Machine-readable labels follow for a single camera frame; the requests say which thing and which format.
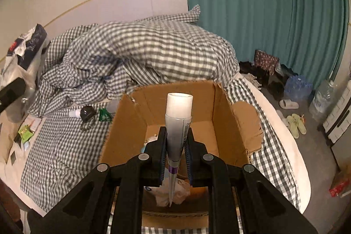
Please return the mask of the red snack bag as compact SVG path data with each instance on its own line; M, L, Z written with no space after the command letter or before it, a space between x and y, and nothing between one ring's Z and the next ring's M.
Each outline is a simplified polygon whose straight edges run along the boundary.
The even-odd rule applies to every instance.
M340 172L336 174L329 188L332 197L338 196L350 184L350 165L346 165Z

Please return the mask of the brown cardboard box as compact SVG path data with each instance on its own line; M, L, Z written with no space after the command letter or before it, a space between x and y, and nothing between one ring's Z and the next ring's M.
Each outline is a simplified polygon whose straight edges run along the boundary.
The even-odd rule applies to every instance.
M147 139L165 124L168 93L193 96L192 123L195 141L227 164L242 167L261 149L263 124L253 104L231 100L228 92L211 81L177 82L138 88L123 95L104 143L100 162L115 166L141 153ZM159 207L154 194L143 194L144 227L196 229L208 224L208 190L189 185L185 159L179 178L190 192L181 204Z

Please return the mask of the pack of water bottles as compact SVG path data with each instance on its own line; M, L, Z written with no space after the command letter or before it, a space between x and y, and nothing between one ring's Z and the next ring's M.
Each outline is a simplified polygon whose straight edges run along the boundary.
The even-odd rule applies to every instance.
M313 89L313 84L302 75L293 75L288 78L284 86L284 97L293 102L307 100Z

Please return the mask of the black square box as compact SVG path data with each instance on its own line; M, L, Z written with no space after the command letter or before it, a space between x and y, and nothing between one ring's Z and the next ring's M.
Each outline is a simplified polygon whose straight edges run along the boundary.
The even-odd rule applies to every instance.
M82 119L83 123L87 123L96 115L96 110L93 106L84 106L80 110L80 118Z

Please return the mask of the white slipper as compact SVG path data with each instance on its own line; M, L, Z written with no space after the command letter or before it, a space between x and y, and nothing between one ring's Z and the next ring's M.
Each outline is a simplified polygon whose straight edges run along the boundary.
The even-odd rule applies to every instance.
M282 99L279 101L279 105L282 109L298 109L298 102L291 101L290 99Z

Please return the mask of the grey white checked duvet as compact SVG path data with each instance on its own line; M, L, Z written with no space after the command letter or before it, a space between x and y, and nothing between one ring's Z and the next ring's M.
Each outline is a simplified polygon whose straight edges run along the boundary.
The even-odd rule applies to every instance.
M51 40L29 113L114 100L135 88L178 81L230 84L239 72L226 39L197 25L201 9L130 22L73 27Z

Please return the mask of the black shoes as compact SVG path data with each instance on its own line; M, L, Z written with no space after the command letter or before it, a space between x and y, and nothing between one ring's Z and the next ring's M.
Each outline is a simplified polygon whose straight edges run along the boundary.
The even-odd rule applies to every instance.
M278 102L284 97L284 85L281 82L270 82L267 86L267 90Z

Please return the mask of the white cylindrical bottle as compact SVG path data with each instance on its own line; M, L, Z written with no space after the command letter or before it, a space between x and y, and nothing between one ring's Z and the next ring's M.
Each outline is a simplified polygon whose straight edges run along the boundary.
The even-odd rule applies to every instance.
M80 113L81 113L81 110L76 109L76 110L69 111L68 115L71 118L80 118Z

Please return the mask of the checked bed sheet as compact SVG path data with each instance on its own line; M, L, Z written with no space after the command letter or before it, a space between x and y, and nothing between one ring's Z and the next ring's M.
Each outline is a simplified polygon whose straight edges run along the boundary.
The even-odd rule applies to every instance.
M291 162L281 144L293 138L283 125L272 125L268 113L258 104L243 79L222 88L231 100L242 99L253 104L263 124L263 144L249 156L252 163L295 206L300 207L299 187ZM44 212L51 210L98 163L112 122L96 120L87 131L82 121L71 118L68 109L47 116L42 125L22 173L20 188Z

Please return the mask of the white suitcase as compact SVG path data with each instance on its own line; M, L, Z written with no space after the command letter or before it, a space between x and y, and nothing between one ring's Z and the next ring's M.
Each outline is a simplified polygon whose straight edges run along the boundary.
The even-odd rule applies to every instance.
M325 135L333 144L341 138L348 127L350 127L350 80L347 82L333 110L323 123Z

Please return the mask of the teal curtain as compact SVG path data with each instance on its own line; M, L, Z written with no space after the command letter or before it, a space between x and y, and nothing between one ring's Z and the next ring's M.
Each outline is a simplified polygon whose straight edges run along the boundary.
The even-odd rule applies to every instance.
M335 79L344 52L349 0L188 0L199 25L225 39L240 61L276 56L314 86Z

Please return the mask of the white flat box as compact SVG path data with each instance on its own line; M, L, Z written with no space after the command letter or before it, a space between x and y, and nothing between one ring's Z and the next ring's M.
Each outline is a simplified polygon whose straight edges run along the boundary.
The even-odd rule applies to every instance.
M35 116L28 115L26 117L26 119L24 120L24 125L28 125L31 132L36 132L41 121L42 121L41 118L37 118Z

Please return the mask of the large water jug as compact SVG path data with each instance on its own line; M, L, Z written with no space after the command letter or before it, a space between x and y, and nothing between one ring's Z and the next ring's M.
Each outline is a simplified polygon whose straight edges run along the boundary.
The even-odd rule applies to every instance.
M335 84L333 80L324 80L317 88L309 106L309 112L317 123L323 123L333 102Z

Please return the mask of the white cosmetic tube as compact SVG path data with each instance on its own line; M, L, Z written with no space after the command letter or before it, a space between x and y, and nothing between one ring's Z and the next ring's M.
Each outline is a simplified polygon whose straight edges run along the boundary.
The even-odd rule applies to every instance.
M167 132L167 158L169 172L169 202L172 205L176 178L188 130L192 121L193 96L185 93L168 93L165 112Z

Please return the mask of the green slipper pair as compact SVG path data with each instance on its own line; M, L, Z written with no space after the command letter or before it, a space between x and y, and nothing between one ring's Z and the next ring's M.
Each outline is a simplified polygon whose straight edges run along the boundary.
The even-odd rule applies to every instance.
M294 139L298 139L299 135L306 135L307 130L305 126L304 115L300 116L298 114L291 114L287 117L288 129L292 134Z

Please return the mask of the green foil wrapper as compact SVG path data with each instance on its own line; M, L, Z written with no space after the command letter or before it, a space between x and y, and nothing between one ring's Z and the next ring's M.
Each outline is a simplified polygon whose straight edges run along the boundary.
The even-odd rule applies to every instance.
M112 122L113 116L107 111L106 108L99 109L99 121L100 122Z

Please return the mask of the green snack packet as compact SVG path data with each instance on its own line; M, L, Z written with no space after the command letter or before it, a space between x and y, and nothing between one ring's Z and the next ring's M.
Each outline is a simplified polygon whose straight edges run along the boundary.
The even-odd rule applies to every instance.
M34 136L34 133L30 130L30 126L29 125L24 125L23 127L21 127L18 130L18 134L19 134L23 144L25 142L27 142L29 139L31 139L32 136Z

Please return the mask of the floral patterned bag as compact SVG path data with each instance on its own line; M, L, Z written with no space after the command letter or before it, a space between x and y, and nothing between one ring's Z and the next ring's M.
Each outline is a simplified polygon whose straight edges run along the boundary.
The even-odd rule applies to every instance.
M275 68L279 63L279 58L272 56L262 50L255 50L254 64L255 67L262 68L269 72L270 75L274 75Z

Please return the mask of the light blue small object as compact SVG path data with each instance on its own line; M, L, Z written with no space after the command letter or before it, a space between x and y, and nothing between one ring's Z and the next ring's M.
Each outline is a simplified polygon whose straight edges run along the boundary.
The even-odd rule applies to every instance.
M26 142L23 144L23 147L24 147L24 151L27 151L27 150L30 148L30 142L29 142L29 141L26 141Z

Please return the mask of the dark blue bag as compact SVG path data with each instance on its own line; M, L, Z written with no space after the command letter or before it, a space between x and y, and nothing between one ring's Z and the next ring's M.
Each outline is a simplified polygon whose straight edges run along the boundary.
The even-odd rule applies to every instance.
M21 34L9 47L4 68L14 61L24 70L28 70L37 55L47 51L50 39L44 27L36 24L27 33Z

